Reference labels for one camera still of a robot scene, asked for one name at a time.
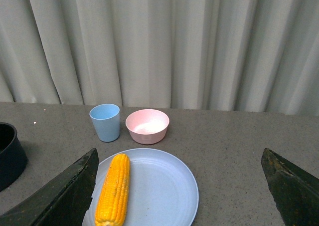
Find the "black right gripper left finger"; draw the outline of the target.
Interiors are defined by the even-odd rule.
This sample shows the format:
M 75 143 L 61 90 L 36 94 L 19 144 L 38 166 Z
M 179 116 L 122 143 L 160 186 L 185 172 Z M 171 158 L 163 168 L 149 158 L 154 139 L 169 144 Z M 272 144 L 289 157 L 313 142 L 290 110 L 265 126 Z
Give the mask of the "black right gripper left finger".
M 0 217 L 2 226 L 80 226 L 99 165 L 95 148 Z

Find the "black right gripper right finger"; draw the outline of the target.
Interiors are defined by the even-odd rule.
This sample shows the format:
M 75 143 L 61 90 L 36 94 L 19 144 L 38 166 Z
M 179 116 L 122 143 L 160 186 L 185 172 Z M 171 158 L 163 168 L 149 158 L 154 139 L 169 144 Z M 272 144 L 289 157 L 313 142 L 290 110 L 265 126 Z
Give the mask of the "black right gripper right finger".
M 286 226 L 319 224 L 319 179 L 264 149 L 261 165 L 277 210 Z

